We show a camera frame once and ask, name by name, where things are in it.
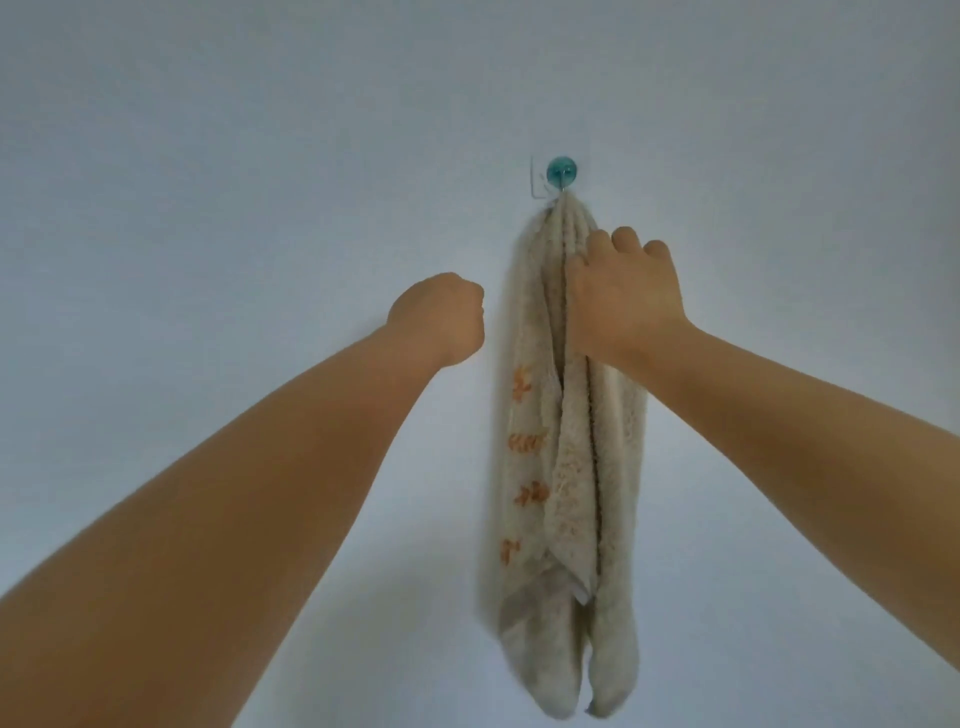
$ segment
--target hand towel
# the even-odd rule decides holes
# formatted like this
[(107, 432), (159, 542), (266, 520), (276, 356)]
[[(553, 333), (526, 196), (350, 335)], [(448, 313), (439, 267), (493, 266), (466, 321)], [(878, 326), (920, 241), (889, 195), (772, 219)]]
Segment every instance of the hand towel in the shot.
[(631, 564), (646, 393), (567, 345), (564, 265), (596, 230), (586, 208), (564, 192), (531, 230), (507, 393), (498, 630), (514, 673), (557, 718), (576, 711), (589, 641), (588, 711), (609, 716), (639, 668)]

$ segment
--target skin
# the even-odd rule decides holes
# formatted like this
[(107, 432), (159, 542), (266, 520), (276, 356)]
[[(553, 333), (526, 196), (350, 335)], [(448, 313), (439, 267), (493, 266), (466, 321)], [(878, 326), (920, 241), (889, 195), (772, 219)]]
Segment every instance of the skin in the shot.
[[(591, 236), (570, 341), (723, 451), (849, 578), (960, 666), (960, 439), (688, 322), (666, 246)], [(483, 291), (418, 283), (387, 324), (187, 453), (0, 600), (4, 725), (230, 725)]]

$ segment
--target hand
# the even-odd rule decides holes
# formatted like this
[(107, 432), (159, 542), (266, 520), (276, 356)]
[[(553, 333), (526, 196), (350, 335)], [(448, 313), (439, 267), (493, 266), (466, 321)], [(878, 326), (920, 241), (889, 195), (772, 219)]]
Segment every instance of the hand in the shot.
[(666, 330), (689, 325), (670, 250), (661, 240), (641, 248), (631, 228), (592, 232), (566, 279), (570, 345), (604, 364), (649, 354)]
[(422, 280), (396, 300), (387, 327), (438, 367), (459, 364), (483, 346), (483, 288), (455, 273)]

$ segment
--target orange embroidered design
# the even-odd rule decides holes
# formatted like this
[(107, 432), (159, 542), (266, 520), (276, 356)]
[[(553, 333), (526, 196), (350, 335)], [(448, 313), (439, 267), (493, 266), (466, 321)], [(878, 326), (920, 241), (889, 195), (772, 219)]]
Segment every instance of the orange embroidered design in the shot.
[(506, 567), (510, 566), (510, 555), (514, 551), (520, 551), (520, 541), (511, 541), (510, 539), (504, 539), (500, 543), (500, 562)]
[(520, 495), (514, 498), (514, 503), (523, 506), (527, 503), (543, 503), (550, 497), (550, 489), (538, 480), (529, 486), (520, 487)]
[(534, 388), (534, 385), (527, 381), (529, 374), (530, 367), (514, 369), (514, 401), (523, 401), (523, 395)]
[(507, 447), (514, 452), (540, 452), (544, 437), (546, 437), (545, 434), (521, 435), (514, 433), (507, 438)]

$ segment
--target wall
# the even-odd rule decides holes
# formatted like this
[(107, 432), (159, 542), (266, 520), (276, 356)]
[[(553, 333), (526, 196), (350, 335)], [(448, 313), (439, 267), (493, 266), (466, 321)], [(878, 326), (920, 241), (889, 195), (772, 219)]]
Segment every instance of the wall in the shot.
[[(0, 588), (416, 279), (489, 344), (402, 429), (238, 724), (538, 726), (484, 627), (534, 141), (691, 317), (960, 430), (960, 6), (12, 0)], [(960, 678), (655, 403), (614, 726), (955, 725)], [(588, 695), (585, 690), (585, 703)], [(579, 717), (576, 724), (587, 724)]]

